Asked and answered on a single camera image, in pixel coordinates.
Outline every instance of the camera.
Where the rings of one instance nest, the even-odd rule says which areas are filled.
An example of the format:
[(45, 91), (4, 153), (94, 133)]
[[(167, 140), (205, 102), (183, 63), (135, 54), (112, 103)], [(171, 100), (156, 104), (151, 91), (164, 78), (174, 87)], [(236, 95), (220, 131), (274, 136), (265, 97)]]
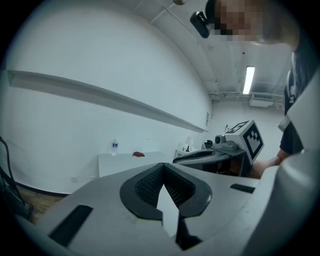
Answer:
[(192, 14), (190, 22), (203, 38), (209, 37), (210, 26), (203, 11), (197, 11)]

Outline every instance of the floor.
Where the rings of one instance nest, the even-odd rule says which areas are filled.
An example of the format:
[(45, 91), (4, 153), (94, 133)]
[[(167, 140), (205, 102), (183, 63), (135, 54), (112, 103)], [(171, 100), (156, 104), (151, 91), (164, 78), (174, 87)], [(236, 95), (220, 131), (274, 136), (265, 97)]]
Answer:
[(56, 203), (63, 199), (60, 196), (45, 195), (17, 187), (22, 198), (29, 204), (33, 205), (32, 223), (36, 224), (38, 219), (53, 207)]

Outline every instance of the white wall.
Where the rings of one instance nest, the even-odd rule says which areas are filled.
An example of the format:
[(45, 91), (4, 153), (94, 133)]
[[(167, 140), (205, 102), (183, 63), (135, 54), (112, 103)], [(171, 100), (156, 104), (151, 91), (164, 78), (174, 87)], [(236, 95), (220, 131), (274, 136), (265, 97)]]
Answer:
[[(203, 127), (206, 113), (212, 112), (209, 96), (187, 59), (158, 29), (111, 5), (72, 7), (64, 1), (61, 8), (62, 1), (49, 3), (50, 8), (31, 16), (12, 45), (8, 70), (106, 87)], [(202, 133), (50, 90), (31, 90), (33, 83), (48, 84), (20, 79), (1, 73), (0, 134), (8, 143), (16, 181), (27, 186), (72, 193), (98, 175), (98, 154), (109, 153), (114, 138), (119, 154), (161, 151), (172, 158), (188, 136), (196, 148), (203, 142)], [(3, 152), (1, 166), (7, 168)]]
[(211, 101), (187, 58), (158, 28), (104, 0), (46, 1), (16, 37), (7, 69), (103, 88), (209, 130)]
[(258, 160), (274, 158), (280, 146), (282, 132), (278, 124), (284, 118), (284, 112), (272, 108), (250, 107), (248, 102), (220, 102), (213, 104), (212, 130), (205, 135), (206, 140), (214, 141), (215, 135), (225, 132), (225, 127), (254, 119), (262, 135), (264, 148)]

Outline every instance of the white table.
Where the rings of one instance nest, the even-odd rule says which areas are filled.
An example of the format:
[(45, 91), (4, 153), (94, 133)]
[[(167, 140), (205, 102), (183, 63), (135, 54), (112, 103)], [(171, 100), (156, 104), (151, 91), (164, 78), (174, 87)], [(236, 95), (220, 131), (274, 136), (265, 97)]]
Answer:
[(165, 154), (155, 151), (146, 152), (145, 156), (137, 157), (130, 154), (99, 154), (98, 155), (98, 168), (99, 176), (107, 176), (123, 172), (132, 168), (146, 166), (155, 163), (172, 163), (173, 159)]

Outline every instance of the white shelf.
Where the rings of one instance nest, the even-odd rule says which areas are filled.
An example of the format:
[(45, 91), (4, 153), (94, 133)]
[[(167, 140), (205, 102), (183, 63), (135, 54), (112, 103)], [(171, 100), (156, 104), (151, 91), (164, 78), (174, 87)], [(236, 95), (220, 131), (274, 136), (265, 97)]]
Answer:
[(169, 112), (93, 84), (28, 71), (8, 70), (8, 72), (11, 77), (10, 85), (13, 87), (23, 87), (25, 89), (86, 101), (199, 133), (207, 132), (203, 127), (192, 124)]

